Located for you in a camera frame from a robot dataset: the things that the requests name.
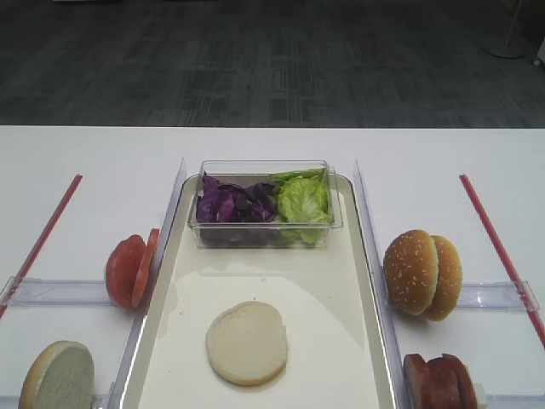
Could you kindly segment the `clear plastic container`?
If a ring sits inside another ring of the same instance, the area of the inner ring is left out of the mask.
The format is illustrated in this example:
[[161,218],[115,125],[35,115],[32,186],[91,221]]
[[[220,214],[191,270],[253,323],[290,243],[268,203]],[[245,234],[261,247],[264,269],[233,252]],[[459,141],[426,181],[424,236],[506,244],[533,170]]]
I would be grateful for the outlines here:
[[336,172],[324,160],[207,160],[187,218],[204,248],[320,248],[341,228]]

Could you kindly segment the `purple cabbage leaves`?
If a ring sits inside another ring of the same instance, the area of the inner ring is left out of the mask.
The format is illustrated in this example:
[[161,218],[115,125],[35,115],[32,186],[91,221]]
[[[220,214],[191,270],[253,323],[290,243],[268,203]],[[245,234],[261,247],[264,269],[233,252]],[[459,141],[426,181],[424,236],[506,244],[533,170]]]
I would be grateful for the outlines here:
[[203,195],[197,197],[200,223],[272,222],[277,215],[275,185],[258,182],[248,187],[220,182],[204,173]]

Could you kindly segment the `right clear cross divider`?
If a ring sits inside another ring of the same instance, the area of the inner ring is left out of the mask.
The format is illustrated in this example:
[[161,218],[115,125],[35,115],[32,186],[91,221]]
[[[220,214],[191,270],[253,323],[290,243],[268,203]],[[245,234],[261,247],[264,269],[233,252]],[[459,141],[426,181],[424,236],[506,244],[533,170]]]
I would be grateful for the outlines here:
[[463,284],[456,310],[538,312],[540,304],[527,281]]

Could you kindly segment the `clear cross divider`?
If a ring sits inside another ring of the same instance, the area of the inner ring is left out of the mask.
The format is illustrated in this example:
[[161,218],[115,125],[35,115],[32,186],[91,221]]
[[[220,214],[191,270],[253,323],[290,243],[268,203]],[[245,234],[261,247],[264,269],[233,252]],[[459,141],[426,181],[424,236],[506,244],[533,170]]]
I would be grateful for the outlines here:
[[456,310],[538,312],[540,304],[527,281],[463,284]]
[[102,280],[10,278],[1,292],[2,307],[111,306]]

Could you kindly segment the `bun half standing left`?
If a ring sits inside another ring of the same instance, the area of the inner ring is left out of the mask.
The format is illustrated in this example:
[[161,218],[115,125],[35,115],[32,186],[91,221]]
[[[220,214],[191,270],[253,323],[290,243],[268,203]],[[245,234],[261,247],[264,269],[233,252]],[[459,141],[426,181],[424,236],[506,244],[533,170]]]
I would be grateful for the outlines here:
[[18,407],[90,409],[94,390],[95,363],[89,349],[79,342],[61,340],[34,360]]

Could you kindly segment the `lower right clear divider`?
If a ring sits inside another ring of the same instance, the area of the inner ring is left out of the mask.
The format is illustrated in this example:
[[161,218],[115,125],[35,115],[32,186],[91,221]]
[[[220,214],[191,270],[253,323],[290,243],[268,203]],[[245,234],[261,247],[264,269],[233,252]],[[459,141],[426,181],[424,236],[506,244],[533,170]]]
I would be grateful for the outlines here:
[[488,407],[488,401],[485,394],[484,386],[481,383],[475,383],[473,385],[478,409],[486,409]]

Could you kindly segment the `left long clear divider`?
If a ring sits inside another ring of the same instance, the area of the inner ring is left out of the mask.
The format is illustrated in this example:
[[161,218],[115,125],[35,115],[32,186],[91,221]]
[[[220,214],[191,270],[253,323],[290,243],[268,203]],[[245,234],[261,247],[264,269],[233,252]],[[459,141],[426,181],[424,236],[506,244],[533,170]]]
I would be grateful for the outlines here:
[[175,224],[184,183],[186,182],[186,162],[181,161],[169,204],[163,218],[158,247],[152,259],[146,290],[141,303],[135,309],[124,309],[133,315],[129,335],[125,343],[118,373],[107,397],[103,400],[105,408],[136,408],[140,403],[141,388],[146,378],[149,358],[146,356],[146,342],[151,333],[156,331],[152,326],[154,318],[150,316],[150,304],[163,264],[164,253],[169,245],[172,227]]

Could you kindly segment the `front meat patty slice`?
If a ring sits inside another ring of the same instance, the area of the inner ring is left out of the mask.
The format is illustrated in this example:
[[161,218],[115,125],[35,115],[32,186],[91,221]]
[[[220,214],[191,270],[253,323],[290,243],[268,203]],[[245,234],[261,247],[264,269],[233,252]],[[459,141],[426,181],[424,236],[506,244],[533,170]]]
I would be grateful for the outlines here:
[[407,354],[403,370],[414,408],[462,407],[456,374],[445,359],[426,362],[419,354]]

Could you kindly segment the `bottom bun on tray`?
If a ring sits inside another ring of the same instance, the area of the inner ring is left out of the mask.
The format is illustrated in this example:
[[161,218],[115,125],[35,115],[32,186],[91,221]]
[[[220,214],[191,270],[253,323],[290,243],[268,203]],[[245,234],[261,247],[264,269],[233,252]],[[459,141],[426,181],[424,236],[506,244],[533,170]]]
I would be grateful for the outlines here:
[[265,302],[241,302],[218,315],[207,330],[205,347],[213,371],[242,386],[274,379],[288,361],[282,316]]

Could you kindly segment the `white rectangular tray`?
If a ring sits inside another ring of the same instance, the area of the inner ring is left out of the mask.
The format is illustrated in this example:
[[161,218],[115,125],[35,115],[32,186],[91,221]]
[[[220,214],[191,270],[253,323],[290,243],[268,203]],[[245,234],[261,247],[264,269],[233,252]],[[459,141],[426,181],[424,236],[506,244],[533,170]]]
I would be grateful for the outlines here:
[[[343,224],[318,249],[197,247],[187,224],[197,183],[181,190],[122,407],[395,407],[350,181],[337,180]],[[251,300],[280,312],[289,358],[272,381],[241,387],[213,372],[204,339]]]

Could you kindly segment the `meat patty slice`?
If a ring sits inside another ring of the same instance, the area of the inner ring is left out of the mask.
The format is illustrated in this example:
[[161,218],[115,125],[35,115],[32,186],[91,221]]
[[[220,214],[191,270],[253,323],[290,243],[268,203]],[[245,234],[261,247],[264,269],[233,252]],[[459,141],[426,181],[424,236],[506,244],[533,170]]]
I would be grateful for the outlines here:
[[477,396],[466,366],[455,355],[442,354],[442,358],[449,363],[456,374],[458,393],[462,408],[478,409]]
[[407,354],[403,370],[414,408],[462,407],[456,374],[445,359],[426,362],[419,354]]

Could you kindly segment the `tomato slice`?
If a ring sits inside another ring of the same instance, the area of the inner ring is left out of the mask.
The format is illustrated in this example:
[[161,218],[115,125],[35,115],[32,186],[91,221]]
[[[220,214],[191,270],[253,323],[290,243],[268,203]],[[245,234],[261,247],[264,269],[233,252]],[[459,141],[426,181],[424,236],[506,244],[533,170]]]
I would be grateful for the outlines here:
[[139,269],[135,276],[135,283],[131,297],[132,308],[137,308],[139,306],[146,290],[152,259],[158,247],[159,235],[160,230],[158,228],[154,228],[151,230],[148,236],[146,248],[143,253]]
[[143,238],[133,234],[120,241],[107,260],[106,290],[121,308],[135,309],[132,297],[145,248]]

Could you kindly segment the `front tomato slice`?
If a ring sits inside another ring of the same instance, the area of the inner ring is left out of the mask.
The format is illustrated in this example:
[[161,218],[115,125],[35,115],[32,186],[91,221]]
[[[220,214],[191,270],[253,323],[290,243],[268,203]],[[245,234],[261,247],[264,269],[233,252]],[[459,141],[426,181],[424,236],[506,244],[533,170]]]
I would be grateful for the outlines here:
[[120,241],[107,260],[106,290],[121,308],[135,309],[132,297],[145,248],[143,238],[133,234]]

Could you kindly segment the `right long clear divider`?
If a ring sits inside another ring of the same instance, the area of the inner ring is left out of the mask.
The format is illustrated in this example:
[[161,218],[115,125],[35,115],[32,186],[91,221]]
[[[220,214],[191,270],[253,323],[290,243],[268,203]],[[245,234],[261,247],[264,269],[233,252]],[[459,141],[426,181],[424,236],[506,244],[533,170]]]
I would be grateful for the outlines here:
[[398,339],[393,323],[392,310],[388,303],[387,286],[383,277],[382,262],[377,250],[374,222],[365,186],[364,175],[359,162],[355,161],[353,185],[357,200],[359,224],[361,227],[370,285],[373,293],[376,316],[380,326],[381,345],[386,363],[390,395],[394,408],[412,408],[410,395],[404,380],[403,360],[399,352]]

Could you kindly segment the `sesame bun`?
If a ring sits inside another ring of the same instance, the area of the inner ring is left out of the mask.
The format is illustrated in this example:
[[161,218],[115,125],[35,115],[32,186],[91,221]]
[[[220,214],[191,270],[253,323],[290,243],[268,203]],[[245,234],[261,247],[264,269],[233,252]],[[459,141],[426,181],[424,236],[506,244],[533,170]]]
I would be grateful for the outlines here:
[[432,303],[439,277],[435,243],[424,230],[400,234],[383,258],[387,294],[393,307],[405,314],[422,314]]
[[431,321],[444,320],[457,305],[462,288],[462,265],[456,247],[445,237],[433,235],[439,274],[436,291],[424,317]]

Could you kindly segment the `front sesame bun top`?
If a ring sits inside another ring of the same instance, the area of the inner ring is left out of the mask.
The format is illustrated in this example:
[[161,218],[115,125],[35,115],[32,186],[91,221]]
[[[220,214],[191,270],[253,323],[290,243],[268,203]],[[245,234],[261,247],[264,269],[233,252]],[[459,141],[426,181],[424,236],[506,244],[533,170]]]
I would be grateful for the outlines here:
[[405,314],[422,314],[432,303],[439,277],[435,243],[424,230],[400,234],[383,258],[387,294],[393,307]]

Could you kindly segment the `green lettuce in container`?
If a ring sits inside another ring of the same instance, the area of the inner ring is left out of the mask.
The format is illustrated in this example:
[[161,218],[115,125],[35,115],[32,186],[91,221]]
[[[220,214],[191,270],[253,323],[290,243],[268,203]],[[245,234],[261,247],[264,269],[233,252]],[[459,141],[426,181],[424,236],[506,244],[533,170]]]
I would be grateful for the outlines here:
[[277,187],[275,222],[324,224],[331,220],[330,193],[324,169],[297,170],[271,174]]

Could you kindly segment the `long clear divider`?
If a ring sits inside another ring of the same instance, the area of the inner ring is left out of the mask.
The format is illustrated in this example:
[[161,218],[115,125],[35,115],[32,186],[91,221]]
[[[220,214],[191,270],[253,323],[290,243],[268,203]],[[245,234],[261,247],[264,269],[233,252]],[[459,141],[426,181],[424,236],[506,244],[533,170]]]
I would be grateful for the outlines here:
[[393,323],[392,310],[388,303],[387,286],[383,277],[382,262],[377,250],[374,222],[365,186],[364,175],[359,162],[355,161],[353,185],[357,200],[359,224],[361,227],[370,285],[373,293],[376,316],[380,326],[381,345],[386,363],[390,395],[394,408],[412,408],[410,395],[404,380],[403,360],[399,352],[398,339]]
[[150,304],[163,264],[164,253],[169,245],[172,227],[175,224],[184,183],[186,182],[186,162],[181,161],[169,204],[163,218],[158,247],[152,259],[146,290],[141,303],[135,309],[124,309],[133,315],[129,335],[125,343],[118,373],[107,397],[103,400],[105,408],[136,408],[140,403],[141,388],[146,378],[149,358],[146,356],[146,342],[151,333],[156,331],[152,326],[154,318],[150,316]]

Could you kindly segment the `rear tomato slice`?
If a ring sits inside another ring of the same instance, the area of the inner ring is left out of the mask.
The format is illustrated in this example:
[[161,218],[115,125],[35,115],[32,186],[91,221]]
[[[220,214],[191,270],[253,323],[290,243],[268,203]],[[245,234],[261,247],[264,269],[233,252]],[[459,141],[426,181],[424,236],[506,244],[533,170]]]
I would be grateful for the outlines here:
[[158,228],[154,228],[151,230],[148,236],[146,248],[143,253],[139,269],[135,276],[135,283],[131,297],[132,308],[137,308],[139,306],[146,290],[152,259],[158,247],[159,235],[160,230]]

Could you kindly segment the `rear meat patty slice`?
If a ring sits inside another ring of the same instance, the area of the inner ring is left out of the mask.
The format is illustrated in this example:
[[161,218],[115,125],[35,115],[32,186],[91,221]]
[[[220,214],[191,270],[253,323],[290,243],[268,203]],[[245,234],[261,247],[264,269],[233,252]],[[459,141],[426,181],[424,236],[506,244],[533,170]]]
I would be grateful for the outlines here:
[[455,355],[442,354],[442,358],[449,363],[456,374],[458,393],[462,408],[478,409],[477,396],[466,366]]

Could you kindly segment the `rear sesame bun top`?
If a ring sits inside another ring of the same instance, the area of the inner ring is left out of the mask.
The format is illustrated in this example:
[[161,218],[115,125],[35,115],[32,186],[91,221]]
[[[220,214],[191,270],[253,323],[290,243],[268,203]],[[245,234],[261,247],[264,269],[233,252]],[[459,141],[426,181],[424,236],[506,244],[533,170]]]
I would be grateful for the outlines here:
[[462,288],[462,265],[456,247],[445,237],[433,235],[439,274],[436,291],[424,317],[431,321],[444,320],[457,305]]

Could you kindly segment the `left clear cross divider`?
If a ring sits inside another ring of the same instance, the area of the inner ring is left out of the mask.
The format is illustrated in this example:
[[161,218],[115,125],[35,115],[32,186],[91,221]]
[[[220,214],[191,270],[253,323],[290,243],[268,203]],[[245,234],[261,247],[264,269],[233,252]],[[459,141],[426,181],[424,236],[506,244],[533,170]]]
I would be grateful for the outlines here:
[[111,306],[102,280],[10,278],[1,292],[2,307]]

